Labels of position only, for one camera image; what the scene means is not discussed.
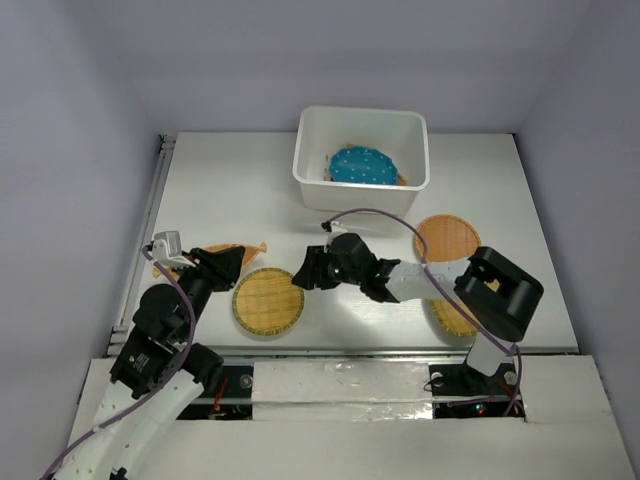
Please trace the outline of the orange fish-shaped woven plate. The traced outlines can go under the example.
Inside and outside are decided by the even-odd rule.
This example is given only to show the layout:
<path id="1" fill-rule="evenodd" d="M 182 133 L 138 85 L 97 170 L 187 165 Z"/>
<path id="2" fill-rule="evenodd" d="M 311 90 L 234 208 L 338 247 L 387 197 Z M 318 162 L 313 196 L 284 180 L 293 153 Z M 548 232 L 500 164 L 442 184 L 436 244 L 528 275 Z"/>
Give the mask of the orange fish-shaped woven plate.
<path id="1" fill-rule="evenodd" d="M 241 272 L 246 270 L 250 265 L 250 263 L 252 263 L 259 254 L 266 253 L 268 250 L 268 247 L 264 242 L 262 242 L 259 246 L 252 246 L 248 244 L 235 244 L 235 243 L 216 244 L 216 245 L 204 247 L 204 250 L 209 253 L 218 253 L 218 252 L 235 248 L 235 247 L 243 247 L 245 249 L 243 259 L 242 259 L 242 264 L 241 264 L 241 270 L 240 270 Z M 167 267 L 167 271 L 175 280 L 178 280 L 180 278 L 180 272 L 178 270 Z M 163 276 L 161 271 L 156 267 L 153 268 L 152 275 L 154 278 L 159 278 Z"/>

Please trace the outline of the round green-rimmed bamboo plate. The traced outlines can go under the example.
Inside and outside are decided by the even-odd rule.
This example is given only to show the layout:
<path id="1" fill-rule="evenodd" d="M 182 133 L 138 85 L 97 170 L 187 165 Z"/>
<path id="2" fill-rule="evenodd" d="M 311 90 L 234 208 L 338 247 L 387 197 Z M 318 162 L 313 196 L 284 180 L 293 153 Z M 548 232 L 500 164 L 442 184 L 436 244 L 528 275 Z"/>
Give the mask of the round green-rimmed bamboo plate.
<path id="1" fill-rule="evenodd" d="M 237 323 L 258 336 L 276 336 L 289 330 L 305 304 L 304 291 L 292 279 L 291 273 L 280 268 L 261 268 L 245 276 L 232 297 Z"/>

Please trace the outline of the blue polka dot ceramic plate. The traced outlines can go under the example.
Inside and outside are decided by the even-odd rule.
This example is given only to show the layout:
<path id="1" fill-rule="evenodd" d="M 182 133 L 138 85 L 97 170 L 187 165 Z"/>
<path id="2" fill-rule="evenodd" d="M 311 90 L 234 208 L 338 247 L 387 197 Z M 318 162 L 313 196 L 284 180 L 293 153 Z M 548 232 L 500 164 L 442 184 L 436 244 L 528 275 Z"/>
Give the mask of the blue polka dot ceramic plate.
<path id="1" fill-rule="evenodd" d="M 367 185 L 397 185 L 398 168 L 378 149 L 366 146 L 341 148 L 328 160 L 331 181 Z"/>

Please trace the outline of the orange fan-shaped woven plate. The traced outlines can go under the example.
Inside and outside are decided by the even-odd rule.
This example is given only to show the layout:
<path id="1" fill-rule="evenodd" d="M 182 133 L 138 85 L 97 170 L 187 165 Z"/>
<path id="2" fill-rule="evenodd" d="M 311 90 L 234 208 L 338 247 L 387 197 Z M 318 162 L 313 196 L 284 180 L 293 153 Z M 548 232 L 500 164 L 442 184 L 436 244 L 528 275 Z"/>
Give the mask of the orange fan-shaped woven plate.
<path id="1" fill-rule="evenodd" d="M 351 148 L 351 147 L 355 147 L 355 144 L 353 143 L 349 143 L 349 142 L 345 142 L 343 144 L 344 148 Z M 397 173 L 397 178 L 396 178 L 396 184 L 400 185 L 400 186 L 407 186 L 408 185 L 408 180 L 407 178 L 402 175 L 400 172 Z"/>

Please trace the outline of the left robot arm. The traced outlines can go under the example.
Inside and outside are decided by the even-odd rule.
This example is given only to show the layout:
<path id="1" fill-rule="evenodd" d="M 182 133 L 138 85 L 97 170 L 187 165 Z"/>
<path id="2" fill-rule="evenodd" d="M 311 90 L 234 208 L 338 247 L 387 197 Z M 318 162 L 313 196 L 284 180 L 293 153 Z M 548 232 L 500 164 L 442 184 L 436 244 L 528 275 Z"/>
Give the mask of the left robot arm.
<path id="1" fill-rule="evenodd" d="M 141 253 L 166 280 L 143 293 L 91 428 L 59 454 L 46 479 L 139 478 L 170 425 L 223 379 L 223 358 L 195 342 L 195 330 L 211 295 L 237 283 L 244 246 L 184 252 L 156 239 Z"/>

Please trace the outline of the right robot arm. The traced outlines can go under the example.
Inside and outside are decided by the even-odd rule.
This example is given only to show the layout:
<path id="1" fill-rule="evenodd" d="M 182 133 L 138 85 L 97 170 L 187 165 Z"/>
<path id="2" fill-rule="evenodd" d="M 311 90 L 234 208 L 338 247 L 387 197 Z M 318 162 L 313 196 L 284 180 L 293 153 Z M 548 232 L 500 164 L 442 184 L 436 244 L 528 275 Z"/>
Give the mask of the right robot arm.
<path id="1" fill-rule="evenodd" d="M 379 303 L 443 300 L 456 310 L 469 310 L 478 333 L 460 379 L 473 392 L 496 381 L 500 364 L 523 340 L 544 293 L 537 279 L 487 246 L 467 258 L 422 264 L 379 258 L 355 233 L 309 246 L 292 284 L 307 291 L 349 284 Z"/>

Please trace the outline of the white plastic bin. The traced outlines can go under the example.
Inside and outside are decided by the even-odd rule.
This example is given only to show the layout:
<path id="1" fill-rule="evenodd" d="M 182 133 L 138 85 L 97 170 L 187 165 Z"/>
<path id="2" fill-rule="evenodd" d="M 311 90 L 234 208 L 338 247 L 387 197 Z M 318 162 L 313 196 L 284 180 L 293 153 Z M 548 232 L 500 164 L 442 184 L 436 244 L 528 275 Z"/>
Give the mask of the white plastic bin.
<path id="1" fill-rule="evenodd" d="M 292 173 L 309 209 L 404 216 L 430 181 L 426 121 L 412 111 L 310 106 L 299 118 Z"/>

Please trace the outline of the round orange woven plate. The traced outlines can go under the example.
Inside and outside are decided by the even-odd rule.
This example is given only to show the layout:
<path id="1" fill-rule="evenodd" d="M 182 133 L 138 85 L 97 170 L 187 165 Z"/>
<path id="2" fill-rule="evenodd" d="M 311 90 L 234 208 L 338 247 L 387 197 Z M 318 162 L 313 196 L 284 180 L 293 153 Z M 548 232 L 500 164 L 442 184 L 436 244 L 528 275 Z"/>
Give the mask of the round orange woven plate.
<path id="1" fill-rule="evenodd" d="M 474 227 L 464 219 L 448 214 L 434 215 L 416 228 L 427 244 L 428 262 L 448 262 L 472 255 L 481 246 Z"/>

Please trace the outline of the yellow fan-shaped bamboo plate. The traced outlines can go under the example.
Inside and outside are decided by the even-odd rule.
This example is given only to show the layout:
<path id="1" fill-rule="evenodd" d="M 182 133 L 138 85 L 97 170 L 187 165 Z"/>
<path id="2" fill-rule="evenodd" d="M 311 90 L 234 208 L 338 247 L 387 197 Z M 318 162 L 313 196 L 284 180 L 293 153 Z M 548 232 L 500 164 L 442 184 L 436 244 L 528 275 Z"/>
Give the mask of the yellow fan-shaped bamboo plate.
<path id="1" fill-rule="evenodd" d="M 478 329 L 446 300 L 430 300 L 430 308 L 443 329 L 459 338 L 475 337 Z"/>

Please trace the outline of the aluminium side rail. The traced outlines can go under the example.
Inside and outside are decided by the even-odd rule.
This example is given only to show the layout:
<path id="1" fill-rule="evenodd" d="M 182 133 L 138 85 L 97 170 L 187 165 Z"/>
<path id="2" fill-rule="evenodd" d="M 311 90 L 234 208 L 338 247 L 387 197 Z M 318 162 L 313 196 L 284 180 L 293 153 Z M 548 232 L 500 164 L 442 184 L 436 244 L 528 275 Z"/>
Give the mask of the aluminium side rail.
<path id="1" fill-rule="evenodd" d="M 159 137 L 160 144 L 154 176 L 151 181 L 139 232 L 133 244 L 133 256 L 131 257 L 131 264 L 124 284 L 118 314 L 110 331 L 104 355 L 105 358 L 116 357 L 128 338 L 134 308 L 137 302 L 137 295 L 146 265 L 146 260 L 141 251 L 142 247 L 148 243 L 153 234 L 177 137 L 177 133 L 163 134 Z"/>

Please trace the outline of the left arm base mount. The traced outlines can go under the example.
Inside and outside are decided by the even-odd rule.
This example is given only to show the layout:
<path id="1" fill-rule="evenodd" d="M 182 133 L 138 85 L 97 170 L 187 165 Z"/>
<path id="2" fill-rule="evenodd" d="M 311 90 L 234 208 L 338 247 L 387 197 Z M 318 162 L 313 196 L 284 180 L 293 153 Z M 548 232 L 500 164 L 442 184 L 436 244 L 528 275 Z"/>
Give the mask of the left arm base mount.
<path id="1" fill-rule="evenodd" d="M 253 418 L 252 389 L 254 362 L 229 358 L 225 360 L 219 385 L 192 401 L 178 420 L 236 421 Z"/>

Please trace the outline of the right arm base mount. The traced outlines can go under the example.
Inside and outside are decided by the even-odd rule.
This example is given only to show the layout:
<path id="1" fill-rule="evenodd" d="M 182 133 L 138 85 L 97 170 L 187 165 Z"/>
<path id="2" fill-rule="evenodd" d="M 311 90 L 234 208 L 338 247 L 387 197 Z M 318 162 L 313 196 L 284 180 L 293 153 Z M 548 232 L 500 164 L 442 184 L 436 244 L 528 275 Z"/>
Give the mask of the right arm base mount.
<path id="1" fill-rule="evenodd" d="M 436 419 L 524 419 L 522 376 L 522 355 L 517 352 L 492 376 L 485 376 L 466 362 L 432 365 L 423 390 L 435 399 Z"/>

